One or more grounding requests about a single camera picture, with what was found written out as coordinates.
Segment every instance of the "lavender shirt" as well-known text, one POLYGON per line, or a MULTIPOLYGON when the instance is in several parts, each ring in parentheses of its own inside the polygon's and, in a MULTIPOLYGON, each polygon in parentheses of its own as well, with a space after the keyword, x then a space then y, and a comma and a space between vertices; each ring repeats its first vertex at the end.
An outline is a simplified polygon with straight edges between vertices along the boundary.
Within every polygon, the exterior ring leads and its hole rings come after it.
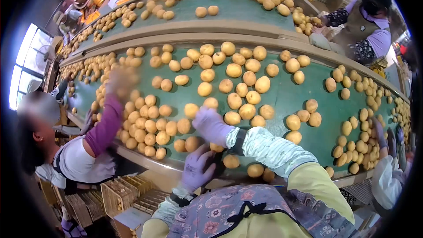
MULTIPOLYGON (((348 13, 351 13, 352 7, 357 2, 357 0, 352 0, 345 9, 348 13)), ((367 37, 367 40, 370 43, 370 46, 373 48, 373 51, 377 58, 382 57, 388 53, 389 47, 391 46, 391 33, 386 28, 389 28, 388 19, 377 19, 370 16, 367 12, 361 7, 360 12, 365 19, 368 21, 374 22, 380 29, 375 30, 370 36, 367 37)))

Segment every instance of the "brown vest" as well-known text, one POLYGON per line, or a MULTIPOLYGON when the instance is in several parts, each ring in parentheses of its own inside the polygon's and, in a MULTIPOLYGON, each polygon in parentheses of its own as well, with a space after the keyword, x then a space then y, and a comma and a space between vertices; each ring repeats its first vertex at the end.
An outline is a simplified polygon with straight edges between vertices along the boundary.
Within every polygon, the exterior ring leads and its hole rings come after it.
POLYGON ((342 46, 344 49, 348 44, 354 44, 364 40, 375 30, 380 29, 374 22, 368 21, 363 17, 360 12, 360 6, 361 0, 357 0, 348 16, 345 28, 343 28, 331 40, 332 42, 342 46))

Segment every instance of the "purple sleeve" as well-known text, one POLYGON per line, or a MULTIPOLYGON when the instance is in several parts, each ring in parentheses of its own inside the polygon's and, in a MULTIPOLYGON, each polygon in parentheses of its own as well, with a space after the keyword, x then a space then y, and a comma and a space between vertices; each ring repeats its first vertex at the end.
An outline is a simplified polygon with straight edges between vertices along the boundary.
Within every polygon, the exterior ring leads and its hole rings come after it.
POLYGON ((352 7, 354 6, 354 4, 357 2, 357 0, 351 0, 351 2, 346 5, 345 9, 346 11, 348 11, 348 14, 351 13, 352 7))
POLYGON ((391 46, 391 33, 386 29, 377 29, 367 37, 376 58, 385 56, 391 46))
POLYGON ((96 157, 106 150, 116 136, 121 127, 123 110, 122 104, 115 95, 106 95, 102 120, 85 136, 96 157))

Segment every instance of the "purple glove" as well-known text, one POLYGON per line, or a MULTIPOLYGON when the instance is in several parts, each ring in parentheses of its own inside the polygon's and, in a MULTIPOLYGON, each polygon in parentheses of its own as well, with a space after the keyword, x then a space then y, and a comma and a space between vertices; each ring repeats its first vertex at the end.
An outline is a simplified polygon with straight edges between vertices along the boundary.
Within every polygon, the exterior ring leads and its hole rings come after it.
POLYGON ((383 134, 383 127, 382 124, 375 118, 372 117, 373 120, 373 129, 376 129, 376 137, 379 142, 379 147, 382 149, 383 147, 387 147, 387 143, 385 140, 385 135, 383 134))
POLYGON ((396 157, 396 142, 394 132, 391 128, 388 128, 388 154, 392 156, 392 158, 396 157))
POLYGON ((226 135, 235 127, 226 124, 220 114, 214 108, 201 107, 193 120, 194 128, 206 141, 212 142, 224 148, 226 135))
POLYGON ((181 184, 189 193, 209 182, 213 178, 216 163, 212 163, 204 172, 206 162, 213 157, 214 151, 210 151, 208 145, 203 144, 187 156, 182 173, 181 184))
POLYGON ((402 128, 401 128, 401 126, 400 125, 397 125, 397 140, 398 140, 398 142, 400 143, 400 144, 402 144, 403 142, 404 142, 404 132, 403 132, 403 130, 402 130, 402 128))

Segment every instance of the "wrist strap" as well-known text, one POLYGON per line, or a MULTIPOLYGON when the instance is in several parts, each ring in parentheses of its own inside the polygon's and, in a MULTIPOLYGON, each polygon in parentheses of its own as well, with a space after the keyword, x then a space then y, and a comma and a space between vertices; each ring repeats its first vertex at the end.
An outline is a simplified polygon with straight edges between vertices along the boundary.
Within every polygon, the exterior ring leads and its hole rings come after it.
POLYGON ((236 141, 235 145, 228 150, 229 154, 237 155, 237 156, 244 156, 242 145, 244 144, 245 136, 247 134, 247 130, 239 129, 238 133, 236 134, 236 141))

